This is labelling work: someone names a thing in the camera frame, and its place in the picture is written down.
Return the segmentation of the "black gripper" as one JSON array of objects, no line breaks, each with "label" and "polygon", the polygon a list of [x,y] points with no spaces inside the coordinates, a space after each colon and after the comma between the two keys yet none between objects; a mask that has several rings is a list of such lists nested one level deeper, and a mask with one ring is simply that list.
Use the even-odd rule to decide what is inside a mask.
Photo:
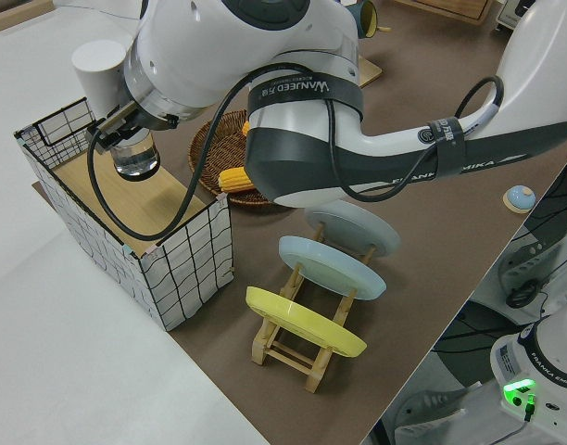
[{"label": "black gripper", "polygon": [[140,111],[139,105],[135,101],[127,102],[101,123],[89,125],[85,130],[86,142],[88,145],[93,145],[95,151],[108,151],[105,140],[106,134],[135,131],[137,133],[130,138],[121,139],[111,145],[124,148],[142,143],[150,135],[150,131],[140,130],[145,127],[141,123]]}]

